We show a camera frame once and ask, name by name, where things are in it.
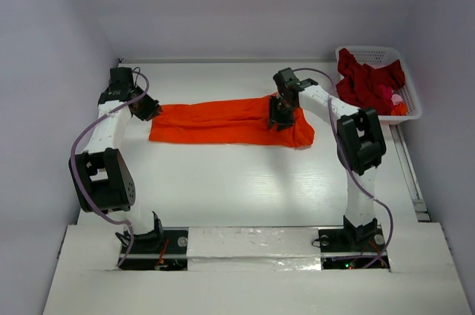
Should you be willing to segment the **orange t shirt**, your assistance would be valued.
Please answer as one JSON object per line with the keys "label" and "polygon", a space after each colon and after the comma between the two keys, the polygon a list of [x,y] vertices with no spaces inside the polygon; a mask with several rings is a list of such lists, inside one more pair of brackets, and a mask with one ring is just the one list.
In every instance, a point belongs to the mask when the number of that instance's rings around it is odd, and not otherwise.
{"label": "orange t shirt", "polygon": [[302,109],[295,124],[268,128],[270,96],[196,104],[168,104],[152,120],[148,140],[175,144],[249,144],[293,149],[313,144],[315,131]]}

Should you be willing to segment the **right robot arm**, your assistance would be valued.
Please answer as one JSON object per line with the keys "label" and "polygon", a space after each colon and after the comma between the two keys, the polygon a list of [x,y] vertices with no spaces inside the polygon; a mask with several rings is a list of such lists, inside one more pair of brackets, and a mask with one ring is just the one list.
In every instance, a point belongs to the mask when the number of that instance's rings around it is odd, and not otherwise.
{"label": "right robot arm", "polygon": [[300,80],[291,68],[278,71],[273,80],[277,94],[270,97],[268,128],[286,131],[296,124],[298,109],[311,112],[330,124],[338,159],[347,171],[343,226],[320,231],[320,247],[335,252],[361,248],[378,232],[373,193],[376,171],[387,151],[376,110],[350,105],[315,80]]}

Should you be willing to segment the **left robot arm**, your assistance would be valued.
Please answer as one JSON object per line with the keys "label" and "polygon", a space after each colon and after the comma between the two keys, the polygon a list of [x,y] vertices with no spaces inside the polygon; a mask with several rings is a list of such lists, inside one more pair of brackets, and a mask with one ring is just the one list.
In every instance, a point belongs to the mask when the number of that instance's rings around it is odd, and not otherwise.
{"label": "left robot arm", "polygon": [[132,118],[148,122],[162,112],[159,101],[148,95],[149,81],[141,88],[137,77],[144,77],[139,68],[110,70],[108,87],[97,103],[98,117],[75,140],[68,161],[81,209],[124,226],[117,234],[123,246],[134,237],[131,222],[115,221],[108,214],[129,211],[136,189],[120,145]]}

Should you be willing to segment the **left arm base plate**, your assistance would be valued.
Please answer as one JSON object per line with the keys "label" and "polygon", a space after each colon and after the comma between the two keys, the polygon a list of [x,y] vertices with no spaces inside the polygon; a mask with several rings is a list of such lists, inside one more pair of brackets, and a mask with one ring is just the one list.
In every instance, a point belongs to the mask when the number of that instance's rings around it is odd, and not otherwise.
{"label": "left arm base plate", "polygon": [[154,231],[134,236],[130,253],[119,266],[121,270],[187,270],[189,230],[171,228],[159,240]]}

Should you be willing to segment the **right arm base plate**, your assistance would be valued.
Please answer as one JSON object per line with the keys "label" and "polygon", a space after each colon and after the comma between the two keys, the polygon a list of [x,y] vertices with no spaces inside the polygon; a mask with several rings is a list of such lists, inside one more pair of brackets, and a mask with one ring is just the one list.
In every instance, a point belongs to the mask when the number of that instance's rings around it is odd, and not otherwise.
{"label": "right arm base plate", "polygon": [[312,246],[320,250],[323,270],[362,269],[382,252],[385,245],[380,227],[374,235],[356,243],[343,228],[319,229],[317,238],[312,241]]}

